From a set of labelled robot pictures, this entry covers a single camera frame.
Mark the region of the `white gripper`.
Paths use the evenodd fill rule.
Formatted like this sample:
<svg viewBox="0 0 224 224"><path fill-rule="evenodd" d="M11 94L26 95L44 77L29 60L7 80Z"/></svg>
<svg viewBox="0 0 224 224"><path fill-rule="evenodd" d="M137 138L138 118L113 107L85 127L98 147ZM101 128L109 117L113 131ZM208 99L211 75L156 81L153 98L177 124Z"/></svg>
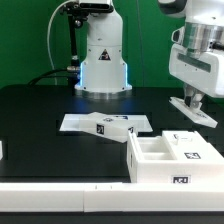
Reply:
<svg viewBox="0 0 224 224"><path fill-rule="evenodd" d="M204 94L224 98L224 53L221 51L203 52L198 58L193 58L186 54L183 46L174 44L170 53L169 72L186 83L184 102L187 106L200 108Z"/></svg>

